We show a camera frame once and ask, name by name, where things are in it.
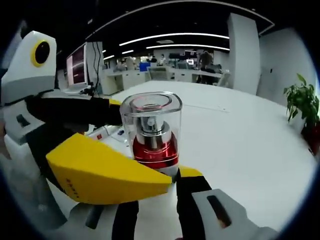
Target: ceiling light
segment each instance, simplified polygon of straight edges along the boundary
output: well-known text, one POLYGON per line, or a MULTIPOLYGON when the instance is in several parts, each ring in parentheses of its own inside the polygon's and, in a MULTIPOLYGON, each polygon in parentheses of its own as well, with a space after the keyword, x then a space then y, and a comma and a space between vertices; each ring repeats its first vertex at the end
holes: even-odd
POLYGON ((136 40, 131 40, 131 41, 127 41, 127 42, 121 43, 121 44, 119 44, 119 46, 131 44, 131 43, 135 43, 135 42, 139 42, 139 41, 147 40, 147 39, 155 39, 155 38, 169 37, 169 36, 185 36, 185 35, 208 36, 208 37, 217 37, 217 38, 229 39, 228 36, 222 36, 222 35, 216 35, 216 34, 180 32, 180 33, 168 33, 168 34, 161 34, 161 35, 154 35, 154 36, 146 36, 146 37, 138 38, 136 40))
POLYGON ((168 44, 168 45, 158 45, 158 46, 147 46, 146 49, 156 49, 156 48, 165 48, 165 47, 200 47, 200 48, 221 49, 221 50, 230 51, 229 48, 225 48, 225 47, 200 45, 200 44, 168 44))
POLYGON ((115 55, 107 56, 107 57, 105 57, 103 60, 111 59, 111 58, 113 58, 114 56, 115 56, 115 55))
POLYGON ((129 51, 124 51, 122 54, 128 54, 128 53, 132 53, 133 50, 129 50, 129 51))

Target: black robot arm segment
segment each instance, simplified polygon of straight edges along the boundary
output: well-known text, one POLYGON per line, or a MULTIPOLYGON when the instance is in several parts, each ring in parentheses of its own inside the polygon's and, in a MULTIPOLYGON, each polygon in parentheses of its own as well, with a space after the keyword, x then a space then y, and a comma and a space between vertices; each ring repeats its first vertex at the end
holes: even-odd
POLYGON ((108 99, 91 98, 42 98, 30 97, 25 100, 27 110, 45 123, 92 124, 102 127, 106 124, 122 124, 120 106, 110 104, 108 99))

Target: plant pot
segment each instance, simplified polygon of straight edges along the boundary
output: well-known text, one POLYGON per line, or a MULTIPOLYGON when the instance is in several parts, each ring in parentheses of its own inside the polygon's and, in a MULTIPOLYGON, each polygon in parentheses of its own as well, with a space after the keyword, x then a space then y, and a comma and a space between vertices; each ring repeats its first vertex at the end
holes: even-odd
POLYGON ((320 122, 317 122, 312 128, 304 127, 301 134, 308 143, 312 154, 317 155, 320 148, 320 122))
POLYGON ((302 119, 302 112, 300 110, 298 111, 298 114, 290 120, 289 124, 297 131, 298 134, 301 133, 306 124, 306 120, 302 119))

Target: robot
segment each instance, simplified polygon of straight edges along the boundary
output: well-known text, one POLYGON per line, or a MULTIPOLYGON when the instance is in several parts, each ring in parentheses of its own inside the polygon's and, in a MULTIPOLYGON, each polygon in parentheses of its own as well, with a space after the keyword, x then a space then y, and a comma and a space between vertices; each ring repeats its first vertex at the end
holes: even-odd
MULTIPOLYGON (((103 239, 134 239, 139 201, 167 193, 172 184, 176 185, 176 210, 184 240, 269 240, 277 236, 273 229, 251 222, 244 207, 227 194, 212 190, 196 169, 179 165, 173 180, 79 134, 88 124, 97 128, 122 125, 120 103, 54 89, 56 48, 54 38, 30 32, 2 78, 4 141, 14 168, 31 182, 43 176, 74 201, 106 209, 103 214, 108 225, 104 228, 109 231, 103 239)), ((49 235, 57 237, 68 226, 75 228, 67 222, 49 235)), ((93 229, 79 227, 76 231, 90 239, 93 229)))

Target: potted plant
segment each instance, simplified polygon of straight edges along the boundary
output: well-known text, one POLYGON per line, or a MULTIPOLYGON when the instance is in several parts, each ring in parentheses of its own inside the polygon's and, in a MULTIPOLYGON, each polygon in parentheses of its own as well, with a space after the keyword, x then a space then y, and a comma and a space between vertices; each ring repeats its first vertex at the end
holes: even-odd
POLYGON ((320 147, 319 99, 315 96, 314 86, 307 85, 299 73, 297 76, 301 85, 294 84, 283 91, 287 98, 288 122, 293 121, 293 127, 302 134, 316 155, 320 147))
POLYGON ((294 84, 286 87, 283 91, 287 99, 288 122, 296 120, 293 125, 301 133, 302 129, 312 129, 319 121, 319 99, 315 96, 315 88, 312 84, 307 85, 303 76, 297 73, 301 85, 294 84))

